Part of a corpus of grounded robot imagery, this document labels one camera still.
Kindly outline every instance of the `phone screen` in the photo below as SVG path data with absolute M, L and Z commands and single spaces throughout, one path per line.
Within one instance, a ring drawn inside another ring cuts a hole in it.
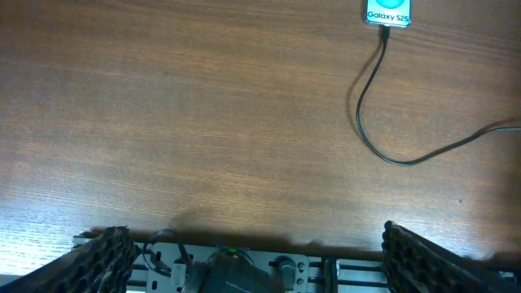
M 367 0 L 366 20 L 370 24 L 407 27 L 410 16 L 411 0 Z

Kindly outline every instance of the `wood grain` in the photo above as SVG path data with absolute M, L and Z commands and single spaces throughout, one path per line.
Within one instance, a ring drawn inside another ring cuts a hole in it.
M 412 168 L 360 141 L 353 109 L 379 44 L 363 9 L 1 1 L 0 273 L 110 225 L 379 251 L 394 220 L 462 256 L 519 253 L 518 133 Z M 364 105 L 374 144 L 414 158 L 518 116 L 520 28 L 516 0 L 414 0 Z

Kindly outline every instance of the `charging cable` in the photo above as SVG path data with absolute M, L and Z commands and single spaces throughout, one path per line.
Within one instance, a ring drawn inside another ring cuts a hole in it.
M 401 167 L 408 167 L 413 166 L 416 164 L 420 164 L 422 162 L 425 162 L 426 160 L 429 160 L 437 155 L 441 155 L 447 151 L 451 151 L 457 147 L 461 147 L 469 142 L 472 142 L 476 140 L 477 138 L 480 138 L 481 136 L 495 132 L 495 131 L 506 131 L 506 130 L 521 130 L 521 126 L 502 126 L 505 124 L 511 124 L 512 122 L 519 121 L 521 119 L 518 118 L 510 118 L 507 120 L 501 120 L 494 123 L 491 123 L 490 125 L 487 125 L 483 127 L 482 129 L 476 131 L 469 137 L 463 138 L 462 140 L 449 144 L 448 146 L 443 146 L 435 151 L 432 151 L 426 155 L 423 155 L 417 159 L 414 160 L 394 160 L 386 155 L 382 154 L 374 145 L 371 143 L 371 141 L 367 138 L 366 133 L 364 132 L 364 129 L 361 126 L 360 121 L 360 109 L 361 109 L 361 103 L 364 100 L 364 96 L 366 96 L 366 92 L 369 89 L 371 82 L 374 79 L 374 76 L 376 75 L 376 72 L 378 71 L 378 68 L 380 67 L 380 64 L 382 63 L 383 57 L 385 56 L 385 50 L 387 49 L 387 41 L 389 40 L 391 28 L 389 28 L 386 25 L 382 26 L 382 53 L 380 54 L 380 57 L 378 59 L 378 62 L 376 63 L 376 66 L 374 66 L 373 72 L 371 73 L 371 76 L 369 77 L 369 80 L 367 80 L 366 87 L 364 87 L 364 90 L 360 94 L 360 98 L 358 99 L 357 104 L 357 114 L 356 114 L 356 120 L 357 120 L 357 127 L 358 131 L 360 132 L 361 139 L 364 141 L 364 143 L 369 147 L 370 150 L 374 152 L 375 155 L 380 157 L 380 159 L 388 162 L 389 164 L 393 164 L 396 166 Z

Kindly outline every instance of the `wooden surface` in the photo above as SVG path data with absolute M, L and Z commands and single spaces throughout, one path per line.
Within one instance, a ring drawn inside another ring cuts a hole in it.
M 391 219 L 462 256 L 519 253 L 519 133 L 412 168 L 362 144 L 363 9 L 1 1 L 0 273 L 109 225 L 378 251 Z M 414 0 L 363 109 L 374 144 L 409 159 L 519 115 L 520 27 L 517 0 Z

